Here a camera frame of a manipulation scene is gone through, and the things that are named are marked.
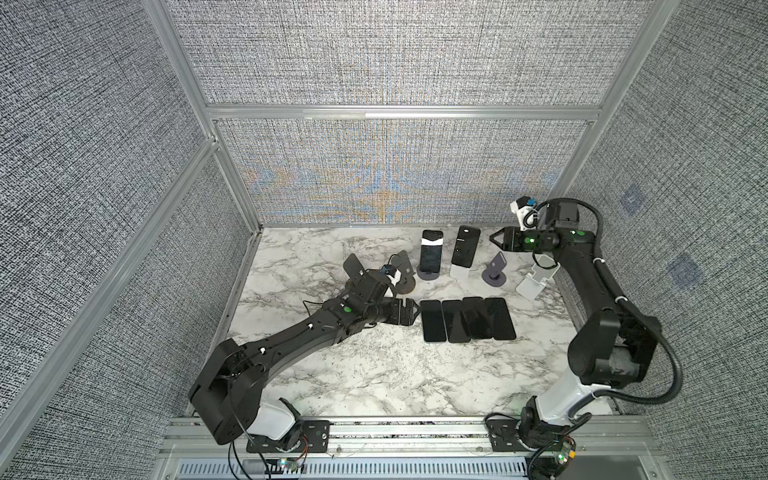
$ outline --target marble tabletop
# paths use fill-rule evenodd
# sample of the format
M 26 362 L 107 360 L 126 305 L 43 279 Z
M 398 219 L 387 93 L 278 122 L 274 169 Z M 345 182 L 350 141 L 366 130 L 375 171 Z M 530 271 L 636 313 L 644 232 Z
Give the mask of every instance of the marble tabletop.
M 302 300 L 322 302 L 347 280 L 342 263 L 354 253 L 363 266 L 379 268 L 406 250 L 416 268 L 424 227 L 267 228 L 258 246 L 229 337 L 244 343 L 272 335 L 306 318 Z M 481 278 L 498 252 L 488 241 L 497 228 L 483 228 L 468 280 L 449 276 L 454 227 L 445 233 L 440 277 L 416 279 L 406 297 L 460 300 L 503 296 L 515 341 L 425 343 L 421 320 L 411 327 L 378 324 L 315 352 L 280 373 L 263 391 L 266 399 L 288 399 L 303 415 L 484 415 L 518 414 L 568 367 L 566 350 L 576 330 L 552 284 L 531 302 L 515 287 L 533 265 L 531 256 L 505 253 L 507 283 Z M 593 402 L 594 414 L 609 414 Z

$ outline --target black smartphone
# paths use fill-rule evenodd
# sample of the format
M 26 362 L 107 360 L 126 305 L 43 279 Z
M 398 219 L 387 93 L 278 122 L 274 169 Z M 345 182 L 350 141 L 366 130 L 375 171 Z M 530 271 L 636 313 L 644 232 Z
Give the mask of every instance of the black smartphone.
M 464 268 L 472 266 L 475 259 L 475 251 L 480 241 L 480 229 L 461 225 L 456 236 L 456 247 L 453 249 L 451 263 Z
M 422 232 L 422 256 L 419 270 L 424 273 L 440 273 L 442 260 L 442 232 L 440 230 L 424 230 Z
M 424 300 L 421 307 L 424 341 L 427 343 L 445 342 L 448 337 L 445 334 L 445 322 L 442 319 L 440 300 Z
M 514 340 L 518 338 L 515 326 L 512 325 L 512 317 L 509 316 L 507 300 L 503 298 L 487 298 L 485 299 L 485 308 L 491 317 L 493 338 L 497 340 Z
M 462 315 L 461 300 L 443 300 L 442 318 L 445 321 L 445 333 L 450 343 L 467 343 L 469 327 Z
M 490 339 L 493 337 L 491 319 L 485 308 L 485 302 L 479 296 L 466 296 L 462 300 L 462 315 L 469 327 L 472 339 Z

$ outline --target textured wall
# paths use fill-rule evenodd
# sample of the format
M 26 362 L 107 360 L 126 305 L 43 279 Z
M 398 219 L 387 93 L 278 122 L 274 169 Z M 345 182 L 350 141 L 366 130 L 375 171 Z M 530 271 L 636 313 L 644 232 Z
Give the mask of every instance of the textured wall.
M 0 414 L 203 140 L 139 0 L 0 8 Z
M 168 0 L 211 103 L 599 104 L 651 0 Z
M 211 160 L 2 478 L 146 478 L 249 235 Z
M 768 4 L 684 0 L 569 192 L 683 361 L 645 410 L 678 480 L 768 478 L 767 118 Z M 636 393 L 667 388 L 663 357 Z
M 582 121 L 222 120 L 266 223 L 512 221 L 546 196 Z

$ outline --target phone screen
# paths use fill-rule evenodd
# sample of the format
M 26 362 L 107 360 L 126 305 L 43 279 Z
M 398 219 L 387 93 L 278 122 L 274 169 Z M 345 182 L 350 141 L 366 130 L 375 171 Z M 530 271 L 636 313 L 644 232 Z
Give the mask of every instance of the phone screen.
M 456 236 L 456 247 L 453 249 L 451 263 L 469 268 L 475 259 L 475 251 L 480 241 L 480 230 L 461 225 Z
M 445 334 L 445 323 L 442 320 L 440 300 L 424 300 L 421 303 L 421 307 L 424 341 L 427 343 L 445 342 L 448 337 Z
M 461 300 L 443 300 L 442 318 L 445 320 L 445 332 L 450 343 L 467 343 L 469 328 L 462 315 Z
M 462 313 L 467 320 L 469 336 L 473 339 L 493 337 L 491 319 L 485 309 L 485 303 L 479 296 L 467 296 L 462 300 Z
M 419 270 L 425 273 L 440 273 L 442 260 L 442 232 L 440 230 L 424 230 L 422 232 L 422 256 Z
M 503 298 L 485 299 L 485 308 L 493 322 L 493 338 L 497 340 L 514 340 L 518 338 L 512 318 L 509 316 L 507 301 Z

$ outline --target aluminum frame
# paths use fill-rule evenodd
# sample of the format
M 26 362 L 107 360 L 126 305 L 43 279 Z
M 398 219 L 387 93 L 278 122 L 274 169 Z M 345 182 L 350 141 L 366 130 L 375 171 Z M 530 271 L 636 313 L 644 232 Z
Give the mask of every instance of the aluminum frame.
M 187 56 L 184 47 L 181 46 L 179 33 L 171 19 L 165 2 L 163 0 L 142 0 L 142 4 L 157 31 L 157 35 L 160 37 L 160 42 L 165 49 L 168 60 L 170 60 L 176 71 L 181 87 L 184 89 L 184 93 L 187 94 L 187 99 L 197 117 L 197 121 L 200 123 L 200 128 L 203 129 L 207 136 L 213 136 L 219 141 L 216 159 L 219 162 L 224 181 L 230 188 L 232 198 L 235 200 L 240 214 L 243 216 L 243 220 L 245 220 L 251 232 L 257 232 L 261 228 L 261 222 L 256 212 L 256 207 L 253 205 L 243 178 L 237 171 L 237 167 L 221 139 L 220 132 L 218 132 L 214 123 L 206 115 L 206 101 L 203 90 L 200 88 L 200 82 L 197 81 L 197 76 L 194 74 L 189 56 Z
M 600 117 L 591 122 L 581 136 L 576 150 L 560 173 L 549 192 L 548 198 L 563 197 L 573 185 L 589 154 L 600 140 L 605 128 L 618 109 L 621 99 L 629 90 L 630 84 L 640 71 L 650 50 L 661 35 L 672 14 L 677 10 L 680 0 L 656 0 L 648 16 L 643 21 L 640 31 L 635 36 L 632 46 L 622 61 L 611 86 L 601 103 Z
M 533 452 L 493 452 L 481 416 L 306 417 L 331 421 L 328 453 L 310 458 L 509 457 Z M 645 419 L 636 415 L 596 415 L 573 434 L 578 455 L 636 455 L 648 478 L 672 478 Z M 246 440 L 235 441 L 242 459 Z M 264 454 L 281 458 L 284 454 Z M 172 419 L 151 478 L 175 476 L 183 458 L 226 458 L 199 418 Z
M 232 284 L 232 290 L 230 291 L 230 295 L 227 297 L 227 303 L 224 305 L 221 318 L 219 318 L 219 326 L 216 328 L 214 337 L 210 341 L 210 348 L 208 349 L 208 353 L 205 356 L 206 360 L 208 360 L 210 354 L 213 352 L 216 346 L 227 338 L 227 334 L 230 331 L 230 325 L 232 324 L 232 319 L 235 316 L 237 304 L 240 302 L 240 295 L 242 295 L 245 282 L 248 280 L 248 274 L 250 273 L 251 265 L 253 265 L 253 258 L 256 256 L 256 250 L 259 248 L 259 243 L 261 242 L 263 232 L 264 229 L 260 228 L 248 239 L 248 244 L 246 246 L 245 254 L 243 255 L 243 260 L 240 262 L 240 268 L 237 270 L 237 276 L 235 277 L 235 281 Z M 184 415 L 191 417 L 193 414 L 194 407 L 190 402 L 187 402 L 187 408 L 184 410 Z
M 210 119 L 300 118 L 306 120 L 372 120 L 380 118 L 454 118 L 485 120 L 589 120 L 600 117 L 599 107 L 570 105 L 255 105 L 212 104 Z
M 168 187 L 104 278 L 85 300 L 67 329 L 51 347 L 21 392 L 0 419 L 0 475 L 35 427 L 61 384 L 85 351 L 114 302 L 133 278 L 171 216 L 213 154 L 215 140 L 206 139 Z

